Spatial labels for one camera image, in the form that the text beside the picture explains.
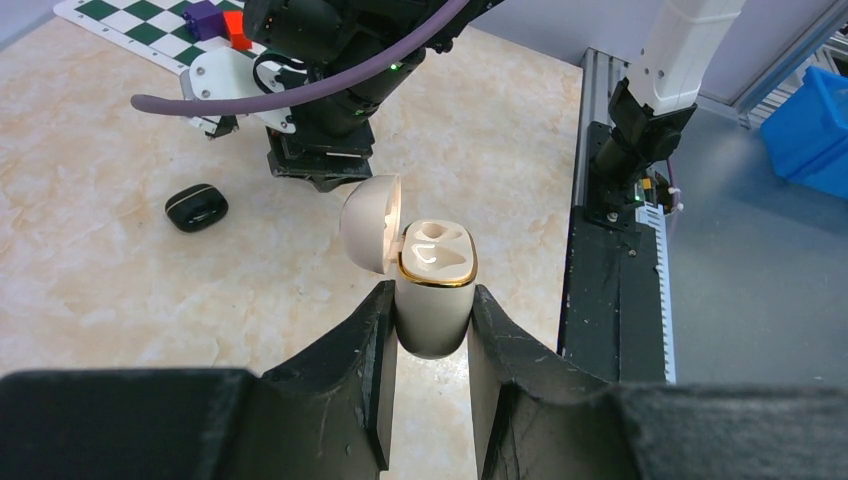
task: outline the beige marble surface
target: beige marble surface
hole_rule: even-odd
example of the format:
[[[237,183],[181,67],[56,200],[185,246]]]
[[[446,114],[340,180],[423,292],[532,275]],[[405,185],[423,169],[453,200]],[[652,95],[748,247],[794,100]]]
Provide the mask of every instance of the beige marble surface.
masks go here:
[[[475,30],[374,119],[375,173],[403,178],[404,224],[468,228],[479,280],[556,344],[580,70]],[[0,53],[0,374],[29,368],[245,366],[262,372],[344,319],[380,279],[347,261],[338,215],[273,178],[251,119],[214,142],[132,93],[177,77],[56,19]],[[178,232],[165,201],[211,183],[218,225]],[[465,346],[401,353],[384,479],[475,478]]]

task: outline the green square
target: green square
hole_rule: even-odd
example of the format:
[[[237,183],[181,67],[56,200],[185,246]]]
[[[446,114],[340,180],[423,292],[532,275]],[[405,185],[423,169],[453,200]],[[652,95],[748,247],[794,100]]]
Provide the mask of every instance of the green square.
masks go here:
[[[135,2],[125,8],[124,11],[130,15],[135,15],[142,20],[150,20],[156,15],[162,13],[162,7],[157,7],[147,0],[141,0],[140,2]]]
[[[191,65],[191,62],[193,62],[195,58],[199,57],[204,53],[206,52],[192,45],[187,49],[183,50],[183,52],[179,55],[175,56],[174,60],[182,63],[183,65]]]
[[[176,5],[174,5],[173,7],[169,8],[168,11],[171,12],[171,13],[176,13],[177,15],[182,17],[183,12],[185,11],[185,7],[191,5],[192,3],[193,2],[188,2],[188,1],[183,0],[182,2],[180,2]]]
[[[125,35],[145,45],[150,45],[167,34],[149,23],[142,23],[128,31]]]
[[[91,0],[85,5],[80,5],[76,11],[82,13],[86,17],[93,18],[98,22],[104,18],[117,12],[118,9],[104,2],[103,0]]]
[[[194,43],[197,41],[197,37],[192,35],[192,33],[185,28],[185,25],[171,32],[171,35],[179,38],[180,40],[185,40],[188,43]]]
[[[234,3],[230,3],[227,0],[224,0],[223,2],[219,3],[218,8],[220,8],[221,11],[224,12],[240,12],[242,10],[241,7]]]

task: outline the wireless earbud case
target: wireless earbud case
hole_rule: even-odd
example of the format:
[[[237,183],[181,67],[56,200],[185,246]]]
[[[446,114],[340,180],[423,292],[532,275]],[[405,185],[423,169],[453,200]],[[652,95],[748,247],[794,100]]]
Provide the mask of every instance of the wireless earbud case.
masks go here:
[[[397,176],[362,182],[342,208],[339,230],[355,264],[385,274],[397,264],[395,306],[401,345],[422,358],[453,353],[465,338],[477,252],[468,231],[445,220],[417,220],[400,233]]]

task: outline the red block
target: red block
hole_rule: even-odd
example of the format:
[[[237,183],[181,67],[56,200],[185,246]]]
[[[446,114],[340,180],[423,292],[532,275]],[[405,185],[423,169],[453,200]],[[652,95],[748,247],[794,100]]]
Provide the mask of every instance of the red block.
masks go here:
[[[244,13],[239,11],[224,12],[224,23],[227,25],[227,36],[235,50],[250,50],[253,42],[244,34]]]

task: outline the chessboard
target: chessboard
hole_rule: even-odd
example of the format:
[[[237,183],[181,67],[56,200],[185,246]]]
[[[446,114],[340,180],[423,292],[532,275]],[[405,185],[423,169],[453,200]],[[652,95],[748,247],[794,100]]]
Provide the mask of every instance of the chessboard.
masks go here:
[[[244,2],[210,0],[223,11],[241,10]],[[224,37],[198,41],[189,33],[182,18],[186,0],[65,0],[53,11],[110,42],[180,74],[199,55],[229,48]],[[242,53],[250,58],[265,51],[253,43]]]

